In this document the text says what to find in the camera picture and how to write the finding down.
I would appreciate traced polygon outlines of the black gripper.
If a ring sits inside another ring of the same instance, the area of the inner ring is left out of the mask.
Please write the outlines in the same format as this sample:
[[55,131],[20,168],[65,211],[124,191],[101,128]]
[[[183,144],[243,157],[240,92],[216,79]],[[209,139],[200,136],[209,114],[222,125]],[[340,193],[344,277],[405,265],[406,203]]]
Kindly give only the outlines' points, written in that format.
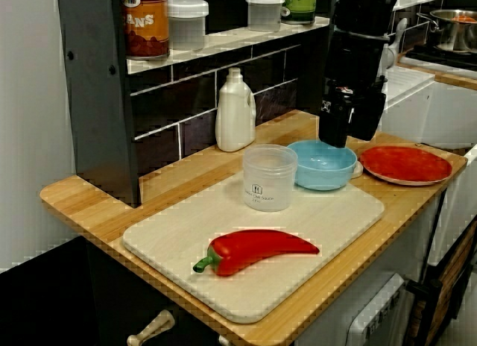
[[[386,94],[383,86],[386,79],[376,79],[370,85],[344,86],[337,81],[326,83],[325,95],[320,108],[320,141],[336,148],[344,148],[350,124],[350,136],[371,141],[379,126],[384,110]],[[331,114],[334,105],[353,108],[350,114]]]

